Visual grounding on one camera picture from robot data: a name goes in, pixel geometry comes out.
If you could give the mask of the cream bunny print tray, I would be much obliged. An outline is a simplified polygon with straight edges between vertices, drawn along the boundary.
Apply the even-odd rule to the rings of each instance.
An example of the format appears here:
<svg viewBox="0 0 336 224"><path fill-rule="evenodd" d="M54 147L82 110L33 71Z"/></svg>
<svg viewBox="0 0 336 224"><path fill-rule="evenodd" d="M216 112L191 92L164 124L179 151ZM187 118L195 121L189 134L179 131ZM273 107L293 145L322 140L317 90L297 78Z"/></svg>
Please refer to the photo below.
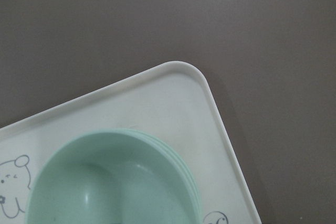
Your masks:
<svg viewBox="0 0 336 224"><path fill-rule="evenodd" d="M1 128L1 162L23 181L2 199L1 223L23 223L28 184L52 153L85 133L128 128L176 150L198 186L203 223L260 223L209 85L191 64L171 61Z"/></svg>

